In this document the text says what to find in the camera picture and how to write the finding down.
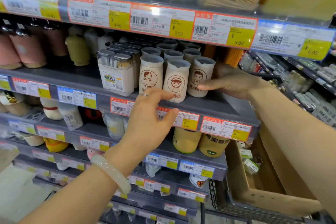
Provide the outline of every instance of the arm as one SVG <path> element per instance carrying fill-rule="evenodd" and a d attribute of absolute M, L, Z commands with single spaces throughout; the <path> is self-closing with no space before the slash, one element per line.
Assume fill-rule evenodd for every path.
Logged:
<path fill-rule="evenodd" d="M 222 64 L 216 68 L 220 79 L 204 82 L 199 89 L 222 89 L 251 101 L 286 158 L 336 220 L 336 131 L 261 78 Z"/>
<path fill-rule="evenodd" d="M 137 97 L 122 140 L 104 154 L 125 177 L 161 144 L 179 113 L 172 109 L 159 121 L 157 104 L 174 95 L 159 89 L 147 89 L 144 93 L 149 97 Z M 19 224 L 96 224 L 117 189 L 110 176 L 93 164 Z"/>

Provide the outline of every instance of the shelf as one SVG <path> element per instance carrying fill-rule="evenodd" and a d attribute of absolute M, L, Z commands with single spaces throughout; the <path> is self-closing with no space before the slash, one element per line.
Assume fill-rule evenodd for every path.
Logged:
<path fill-rule="evenodd" d="M 71 22 L 75 24 L 91 25 L 121 29 L 128 32 L 157 35 L 161 37 L 177 38 L 200 43 L 229 46 L 242 49 L 253 49 L 279 55 L 301 56 L 314 58 L 311 52 L 305 51 L 307 39 L 325 40 L 327 44 L 318 46 L 318 60 L 323 60 L 329 51 L 334 39 L 335 30 L 326 29 L 328 22 L 314 21 L 303 18 L 283 18 L 262 14 L 259 9 L 255 11 L 234 10 L 225 7 L 203 6 L 200 0 L 18 0 L 30 8 L 30 3 L 37 1 L 40 8 L 48 8 L 48 13 L 39 13 L 35 9 L 11 8 L 4 5 L 3 12 L 20 15 L 42 17 L 47 19 Z M 78 16 L 74 11 L 82 9 L 86 11 L 84 16 Z M 127 19 L 117 19 L 120 27 L 110 25 L 107 16 L 109 11 L 126 13 Z M 149 23 L 144 27 L 131 21 L 132 16 L 144 16 Z M 172 25 L 171 19 L 182 22 L 182 28 L 177 31 Z M 155 21 L 165 21 L 165 28 L 153 26 Z M 209 30 L 198 32 L 195 26 L 204 26 Z M 233 28 L 244 29 L 241 34 L 232 34 Z M 278 44 L 263 37 L 279 39 Z M 294 43 L 288 48 L 285 39 L 296 36 Z"/>
<path fill-rule="evenodd" d="M 51 182 L 47 182 L 37 176 L 35 176 L 33 178 L 33 183 L 37 184 L 37 185 L 41 185 L 41 186 L 52 186 L 52 187 L 57 187 L 57 188 L 63 188 L 60 185 L 56 185 L 54 183 Z M 173 218 L 170 216 L 166 216 L 157 212 L 153 212 L 153 211 L 149 211 L 149 210 L 145 210 L 139 207 L 136 207 L 134 205 L 128 205 L 128 204 L 123 204 L 117 201 L 110 201 L 113 204 L 113 207 L 117 207 L 119 209 L 121 209 L 124 212 L 130 212 L 130 213 L 135 213 L 135 215 L 137 215 L 137 219 L 141 217 L 147 217 L 147 218 L 156 218 L 158 221 L 161 221 L 163 223 L 175 223 L 175 224 L 188 224 L 188 221 L 184 221 L 178 218 Z M 113 222 L 110 220 L 111 215 L 114 217 L 113 212 L 110 211 L 109 213 L 105 213 L 102 215 L 101 217 L 101 221 L 106 221 L 106 218 L 111 222 L 111 223 L 118 223 L 118 222 Z"/>
<path fill-rule="evenodd" d="M 307 68 L 304 64 L 301 62 L 291 58 L 291 57 L 284 57 L 285 60 L 287 60 L 288 63 L 295 66 L 297 69 L 299 69 L 302 73 L 307 75 L 310 79 L 320 84 L 325 89 L 329 90 L 332 94 L 336 96 L 336 87 L 332 86 L 330 83 L 326 82 L 325 79 L 320 78 L 317 73 Z"/>
<path fill-rule="evenodd" d="M 83 153 L 84 154 L 78 153 L 78 156 L 81 157 L 77 159 L 78 162 L 81 162 L 83 158 L 87 158 L 85 156 L 86 151 L 83 151 Z M 48 170 L 50 172 L 64 175 L 70 178 L 76 178 L 82 173 L 82 171 L 80 171 L 79 169 L 71 167 L 66 169 L 65 171 L 60 171 L 52 162 L 48 162 L 39 158 L 32 158 L 24 154 L 25 152 L 21 152 L 21 154 L 19 154 L 14 159 L 14 165 L 17 162 L 24 163 L 35 167 L 37 170 Z M 199 202 L 204 202 L 208 199 L 209 191 L 207 189 L 196 188 L 195 186 L 193 186 L 189 181 L 189 175 L 186 173 L 180 173 L 170 169 L 162 169 L 161 172 L 155 177 L 149 177 L 147 172 L 145 171 L 145 167 L 137 166 L 130 176 L 130 182 L 132 182 L 133 184 L 140 184 L 143 187 L 152 188 L 148 185 L 151 184 L 156 190 L 161 190 L 166 193 L 178 195 L 179 197 L 184 197 L 191 200 L 197 200 Z M 187 195 L 184 196 L 181 192 L 179 193 L 179 190 L 181 192 L 183 191 L 187 193 Z"/>
<path fill-rule="evenodd" d="M 55 131 L 56 131 L 59 135 L 62 135 L 62 137 L 64 137 L 64 140 L 68 143 L 80 144 L 81 135 L 85 137 L 90 137 L 93 139 L 98 139 L 99 145 L 102 143 L 108 143 L 109 147 L 113 146 L 119 141 L 119 140 L 109 137 L 107 133 L 107 128 L 105 126 L 98 125 L 98 124 L 87 123 L 87 124 L 84 124 L 84 126 L 79 129 L 76 129 L 74 131 L 69 131 L 63 120 L 51 120 L 49 118 L 44 118 L 41 121 L 32 122 L 31 120 L 25 120 L 25 119 L 22 119 L 21 117 L 17 117 L 17 116 L 7 114 L 7 113 L 0 113 L 0 118 L 5 120 L 4 121 L 5 124 L 6 125 L 8 124 L 12 129 L 27 132 L 27 133 L 32 133 L 35 131 L 35 133 L 32 133 L 32 134 L 38 135 L 39 126 L 43 127 L 44 130 L 46 128 L 52 129 L 52 131 L 54 132 L 53 133 L 54 137 L 52 136 L 49 136 L 49 137 L 53 139 L 57 139 L 55 137 Z M 149 155 L 147 155 L 147 157 L 143 161 L 155 163 L 163 167 L 169 167 L 174 170 L 180 170 L 180 171 L 187 172 L 187 173 L 194 172 L 195 174 L 198 174 L 198 175 L 201 175 L 203 170 L 208 170 L 209 171 L 208 177 L 211 179 L 219 180 L 219 181 L 221 181 L 225 177 L 226 170 L 227 170 L 225 153 L 223 153 L 218 158 L 208 157 L 204 155 L 199 149 L 196 149 L 196 151 L 191 154 L 185 154 L 175 149 L 175 147 L 172 144 L 172 137 L 173 137 L 173 128 L 170 130 L 170 132 L 168 133 L 166 138 L 163 140 L 163 142 L 160 144 L 160 146 L 156 148 L 155 150 L 153 150 Z M 24 148 L 23 150 L 31 151 L 32 147 L 29 146 L 28 144 L 22 144 L 22 141 L 19 141 L 19 140 L 16 140 L 15 143 L 21 143 L 19 146 L 23 147 Z M 72 159 L 74 160 L 76 158 L 79 158 L 82 161 L 88 161 L 87 158 L 78 157 L 78 154 L 80 151 L 73 150 L 70 153 L 68 153 L 69 148 L 62 151 L 61 152 L 62 154 L 50 153 L 44 145 L 38 146 L 38 148 L 41 148 L 41 150 L 44 150 L 45 153 L 54 154 L 55 160 L 57 159 L 59 160 L 61 158 L 60 155 L 64 153 L 65 155 L 72 157 Z M 181 169 L 181 167 L 183 167 L 184 165 L 184 162 L 188 162 L 187 165 L 193 165 L 195 168 L 193 170 Z"/>
<path fill-rule="evenodd" d="M 59 101 L 57 86 L 67 87 L 74 90 L 80 90 L 84 92 L 89 92 L 95 96 L 95 109 L 102 111 L 114 112 L 115 102 L 111 101 L 113 98 L 123 99 L 129 102 L 129 110 L 118 114 L 129 116 L 131 107 L 133 106 L 135 99 L 138 96 L 138 92 L 130 94 L 128 97 L 123 97 L 112 93 L 103 88 L 102 81 L 99 74 L 99 69 L 97 65 L 90 65 L 87 67 L 75 67 L 75 66 L 57 66 L 52 67 L 52 65 L 39 69 L 30 68 L 19 68 L 16 70 L 5 70 L 0 69 L 0 80 L 3 82 L 8 82 L 8 86 L 3 86 L 3 89 L 20 92 L 28 95 L 40 96 L 37 93 L 32 94 L 29 91 L 29 87 L 25 87 L 26 90 L 22 90 L 16 82 L 16 79 L 30 80 L 32 82 L 44 83 L 46 89 L 49 89 L 49 94 L 51 99 Z M 234 125 L 235 123 L 245 125 L 245 128 L 250 130 L 248 142 L 252 142 L 255 138 L 259 125 L 261 122 L 254 115 L 253 109 L 247 105 L 246 100 L 241 99 L 228 99 L 227 95 L 222 94 L 219 91 L 210 91 L 204 98 L 196 98 L 187 94 L 185 100 L 181 103 L 173 103 L 165 100 L 161 100 L 159 103 L 160 108 L 179 108 L 180 114 L 174 124 L 177 127 L 183 126 L 183 119 L 189 119 L 191 121 L 197 120 L 192 130 L 198 130 L 204 133 L 211 133 L 211 131 L 206 130 L 202 127 L 204 119 L 214 118 L 218 120 L 225 120 Z"/>

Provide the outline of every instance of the person's right hand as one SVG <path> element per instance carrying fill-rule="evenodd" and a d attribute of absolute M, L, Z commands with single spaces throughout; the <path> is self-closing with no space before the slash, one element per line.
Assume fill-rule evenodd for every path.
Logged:
<path fill-rule="evenodd" d="M 247 99 L 254 90 L 272 87 L 270 83 L 257 76 L 250 75 L 221 62 L 216 62 L 214 75 L 217 79 L 200 82 L 198 88 L 200 90 L 221 89 L 232 97 Z"/>

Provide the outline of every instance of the hand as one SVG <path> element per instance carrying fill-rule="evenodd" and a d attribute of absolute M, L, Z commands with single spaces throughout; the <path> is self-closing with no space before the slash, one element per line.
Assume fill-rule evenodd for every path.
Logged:
<path fill-rule="evenodd" d="M 271 84 L 257 76 L 221 62 L 216 62 L 214 75 L 218 79 L 200 82 L 198 88 L 200 90 L 221 89 L 225 94 L 232 97 L 247 99 L 254 90 L 272 87 Z"/>
<path fill-rule="evenodd" d="M 146 89 L 136 98 L 128 121 L 127 130 L 121 140 L 123 143 L 135 148 L 145 157 L 153 149 L 157 148 L 168 134 L 179 110 L 174 108 L 159 120 L 156 108 L 161 99 L 169 100 L 174 94 L 161 89 Z"/>

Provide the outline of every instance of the cardboard box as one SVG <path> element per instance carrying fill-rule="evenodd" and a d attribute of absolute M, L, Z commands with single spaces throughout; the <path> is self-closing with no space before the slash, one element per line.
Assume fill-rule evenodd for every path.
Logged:
<path fill-rule="evenodd" d="M 254 140 L 251 151 L 263 160 L 258 174 L 253 176 L 245 173 L 236 141 L 232 140 L 225 149 L 226 177 L 236 201 L 294 217 L 305 217 L 323 209 L 315 199 L 286 194 L 259 137 Z"/>

